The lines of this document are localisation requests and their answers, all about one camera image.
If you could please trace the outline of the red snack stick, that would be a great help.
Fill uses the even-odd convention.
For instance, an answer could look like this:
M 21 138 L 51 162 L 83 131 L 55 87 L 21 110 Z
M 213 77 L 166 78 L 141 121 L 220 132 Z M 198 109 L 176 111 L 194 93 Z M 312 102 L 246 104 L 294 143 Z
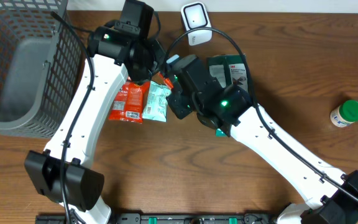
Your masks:
M 169 78 L 164 77 L 164 75 L 161 72 L 158 72 L 159 77 L 163 80 L 163 83 L 165 84 L 165 86 L 167 88 L 169 88 L 170 90 L 173 89 L 173 83 L 171 82 L 171 80 Z

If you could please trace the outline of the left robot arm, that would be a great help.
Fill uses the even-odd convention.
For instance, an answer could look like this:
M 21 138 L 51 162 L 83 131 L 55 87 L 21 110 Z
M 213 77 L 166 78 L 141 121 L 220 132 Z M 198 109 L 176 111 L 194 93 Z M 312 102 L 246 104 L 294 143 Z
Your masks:
M 104 175 L 92 170 L 96 143 L 114 98 L 127 80 L 151 79 L 165 51 L 158 36 L 101 26 L 83 47 L 87 68 L 57 132 L 43 152 L 29 151 L 24 167 L 38 194 L 62 205 L 63 215 L 36 223 L 110 223 L 101 193 Z

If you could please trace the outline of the green white glove pack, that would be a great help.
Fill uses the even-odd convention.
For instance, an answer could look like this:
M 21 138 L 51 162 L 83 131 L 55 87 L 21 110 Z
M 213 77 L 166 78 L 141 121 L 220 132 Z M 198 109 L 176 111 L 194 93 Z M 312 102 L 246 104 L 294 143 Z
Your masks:
M 206 109 L 218 119 L 217 128 L 227 137 L 240 124 L 240 116 L 251 107 L 246 67 L 239 55 L 217 55 L 208 59 L 209 72 L 218 80 L 219 90 Z

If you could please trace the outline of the mint green snack bag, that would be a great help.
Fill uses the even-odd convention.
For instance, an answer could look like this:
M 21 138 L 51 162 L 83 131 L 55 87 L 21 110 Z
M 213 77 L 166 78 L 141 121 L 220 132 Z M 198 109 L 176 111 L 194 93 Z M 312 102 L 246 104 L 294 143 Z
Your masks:
M 168 105 L 167 97 L 170 94 L 171 90 L 168 87 L 151 81 L 142 117 L 152 121 L 166 122 Z

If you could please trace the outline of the red snack bag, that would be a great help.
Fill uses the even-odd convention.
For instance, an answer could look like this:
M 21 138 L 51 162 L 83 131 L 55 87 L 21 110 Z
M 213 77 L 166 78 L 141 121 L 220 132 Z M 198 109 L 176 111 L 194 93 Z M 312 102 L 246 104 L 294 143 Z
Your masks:
M 150 82 L 138 85 L 125 82 L 116 95 L 108 120 L 142 123 L 144 98 L 150 88 Z

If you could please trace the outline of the green lidded jar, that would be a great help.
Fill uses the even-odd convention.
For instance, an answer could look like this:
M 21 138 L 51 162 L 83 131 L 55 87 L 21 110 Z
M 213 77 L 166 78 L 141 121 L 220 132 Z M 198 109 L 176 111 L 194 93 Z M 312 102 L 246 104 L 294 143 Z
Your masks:
M 358 121 L 358 101 L 347 100 L 332 110 L 330 120 L 333 125 L 345 128 Z

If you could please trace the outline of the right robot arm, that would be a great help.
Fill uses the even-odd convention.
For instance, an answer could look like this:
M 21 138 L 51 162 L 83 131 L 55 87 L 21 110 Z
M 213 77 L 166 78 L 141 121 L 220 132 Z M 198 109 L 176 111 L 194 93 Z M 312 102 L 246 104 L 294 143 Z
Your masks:
M 253 89 L 178 85 L 167 101 L 178 118 L 196 112 L 203 125 L 253 150 L 291 184 L 304 202 L 290 204 L 277 223 L 358 222 L 358 170 L 346 174 L 309 151 L 267 114 Z

